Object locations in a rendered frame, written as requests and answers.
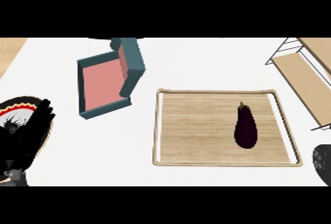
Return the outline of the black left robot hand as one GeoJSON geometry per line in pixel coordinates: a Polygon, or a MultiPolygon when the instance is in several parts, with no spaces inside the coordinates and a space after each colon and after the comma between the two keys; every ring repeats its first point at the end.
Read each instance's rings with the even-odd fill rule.
{"type": "Polygon", "coordinates": [[[44,99],[13,133],[0,126],[0,172],[24,171],[33,164],[55,116],[50,100],[44,99]]]}

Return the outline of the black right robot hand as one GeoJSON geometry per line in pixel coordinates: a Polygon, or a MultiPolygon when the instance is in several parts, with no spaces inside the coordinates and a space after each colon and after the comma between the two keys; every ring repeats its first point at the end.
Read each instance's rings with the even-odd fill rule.
{"type": "Polygon", "coordinates": [[[315,147],[313,165],[319,178],[331,186],[331,144],[319,144],[315,147]]]}

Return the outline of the pale wooden tray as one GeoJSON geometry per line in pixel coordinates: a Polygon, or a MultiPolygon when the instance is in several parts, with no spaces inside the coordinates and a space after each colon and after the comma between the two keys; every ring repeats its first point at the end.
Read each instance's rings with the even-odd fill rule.
{"type": "Polygon", "coordinates": [[[157,92],[152,163],[164,166],[299,167],[299,149],[273,90],[157,92]],[[245,104],[257,124],[257,144],[234,140],[236,109],[245,104]]]}

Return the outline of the black plate with red-yellow rim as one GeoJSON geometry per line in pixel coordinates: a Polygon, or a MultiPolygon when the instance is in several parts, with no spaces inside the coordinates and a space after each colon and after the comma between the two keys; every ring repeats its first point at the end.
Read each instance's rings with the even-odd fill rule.
{"type": "MultiPolygon", "coordinates": [[[[41,101],[43,100],[37,99],[35,97],[22,96],[0,103],[0,126],[6,128],[10,133],[13,133],[15,130],[27,123],[41,101]]],[[[43,142],[41,148],[44,147],[47,141],[49,132],[46,134],[46,140],[43,142]]],[[[7,181],[9,177],[4,175],[4,172],[0,172],[0,183],[4,183],[7,181]]]]}

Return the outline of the dark purple eggplant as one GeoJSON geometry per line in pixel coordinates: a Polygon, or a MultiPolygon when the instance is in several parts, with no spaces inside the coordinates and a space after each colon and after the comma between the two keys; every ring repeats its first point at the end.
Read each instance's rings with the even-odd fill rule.
{"type": "Polygon", "coordinates": [[[251,149],[257,143],[257,127],[250,107],[241,103],[238,107],[238,119],[234,130],[234,139],[236,144],[251,149]]]}

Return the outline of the open teal box, pink inside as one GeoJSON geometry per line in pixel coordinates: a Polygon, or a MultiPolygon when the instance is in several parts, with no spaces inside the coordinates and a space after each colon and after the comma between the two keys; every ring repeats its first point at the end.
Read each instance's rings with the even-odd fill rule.
{"type": "Polygon", "coordinates": [[[112,38],[111,52],[77,61],[78,115],[84,119],[126,108],[146,68],[135,38],[112,38]]]}

